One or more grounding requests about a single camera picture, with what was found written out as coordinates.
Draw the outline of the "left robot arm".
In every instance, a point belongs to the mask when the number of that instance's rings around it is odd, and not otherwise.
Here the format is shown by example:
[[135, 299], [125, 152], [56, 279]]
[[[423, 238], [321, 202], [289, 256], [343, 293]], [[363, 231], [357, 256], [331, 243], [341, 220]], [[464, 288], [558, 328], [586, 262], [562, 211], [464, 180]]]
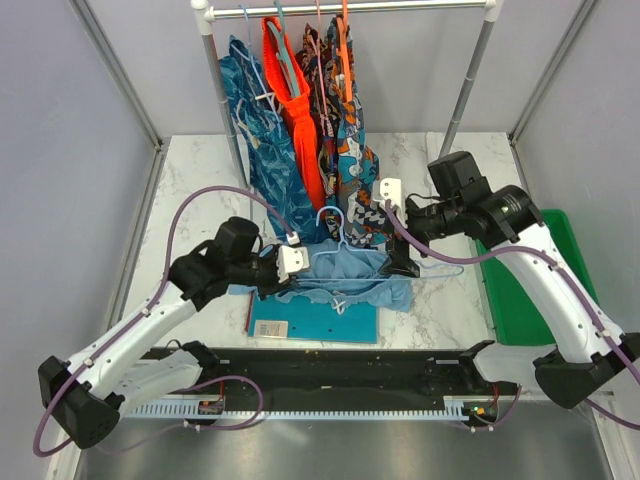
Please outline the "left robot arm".
[[259, 229], [231, 217], [216, 236], [176, 258], [158, 290], [140, 309], [66, 360], [50, 356], [38, 368], [45, 417], [69, 442], [88, 449], [103, 441], [121, 417], [174, 391], [208, 393], [219, 382], [217, 357], [202, 343], [184, 344], [163, 360], [135, 364], [157, 341], [224, 296], [232, 285], [255, 288], [261, 297], [286, 289], [310, 266], [297, 235], [267, 253], [255, 250]]

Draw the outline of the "light blue shorts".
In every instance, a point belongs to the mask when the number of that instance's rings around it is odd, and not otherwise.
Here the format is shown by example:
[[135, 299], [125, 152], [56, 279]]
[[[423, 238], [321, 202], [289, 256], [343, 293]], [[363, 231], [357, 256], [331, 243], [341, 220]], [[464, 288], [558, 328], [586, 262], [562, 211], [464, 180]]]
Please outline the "light blue shorts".
[[388, 256], [378, 250], [341, 247], [325, 240], [307, 247], [311, 268], [294, 284], [272, 296], [281, 303], [304, 297], [316, 304], [344, 310], [358, 303], [407, 312], [413, 294], [407, 280], [384, 276], [380, 268]]

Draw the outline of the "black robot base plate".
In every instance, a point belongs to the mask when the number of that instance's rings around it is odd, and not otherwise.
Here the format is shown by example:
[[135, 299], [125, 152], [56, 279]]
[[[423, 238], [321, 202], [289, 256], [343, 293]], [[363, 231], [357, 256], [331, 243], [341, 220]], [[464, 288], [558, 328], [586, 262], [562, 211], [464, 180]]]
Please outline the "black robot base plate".
[[231, 407], [253, 411], [435, 409], [447, 397], [505, 398], [510, 382], [488, 382], [469, 350], [314, 350], [208, 348], [183, 350], [203, 361], [201, 381], [222, 378], [205, 393], [223, 394]]

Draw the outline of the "light blue wire hanger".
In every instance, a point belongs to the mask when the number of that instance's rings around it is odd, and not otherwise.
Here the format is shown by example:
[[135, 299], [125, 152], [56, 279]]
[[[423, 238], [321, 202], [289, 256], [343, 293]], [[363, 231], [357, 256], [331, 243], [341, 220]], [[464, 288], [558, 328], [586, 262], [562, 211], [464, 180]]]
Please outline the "light blue wire hanger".
[[345, 234], [345, 217], [343, 212], [335, 206], [323, 207], [316, 216], [319, 223], [321, 215], [330, 218], [330, 213], [339, 215], [339, 220], [330, 220], [329, 224], [337, 228], [339, 240], [331, 244], [323, 242], [309, 246], [308, 252], [311, 268], [297, 277], [297, 283], [302, 287], [322, 287], [328, 290], [340, 290], [345, 287], [364, 288], [367, 284], [375, 286], [385, 282], [407, 284], [410, 281], [441, 279], [460, 276], [464, 272], [461, 266], [445, 263], [435, 263], [420, 267], [419, 278], [407, 278], [399, 275], [382, 276], [379, 268], [387, 254], [375, 249], [355, 248], [349, 244]]

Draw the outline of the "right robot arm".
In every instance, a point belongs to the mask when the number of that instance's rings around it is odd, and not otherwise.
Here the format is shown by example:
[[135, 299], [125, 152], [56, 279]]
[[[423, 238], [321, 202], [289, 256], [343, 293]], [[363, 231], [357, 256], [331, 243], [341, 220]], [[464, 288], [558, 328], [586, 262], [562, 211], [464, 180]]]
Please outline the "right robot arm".
[[424, 256], [464, 266], [497, 259], [519, 282], [553, 335], [544, 346], [485, 342], [458, 368], [467, 392], [495, 382], [539, 388], [571, 409], [628, 371], [639, 376], [639, 336], [626, 333], [599, 307], [563, 258], [541, 211], [520, 187], [492, 190], [467, 151], [428, 166], [437, 192], [418, 207], [396, 178], [375, 182], [373, 204], [403, 239]]

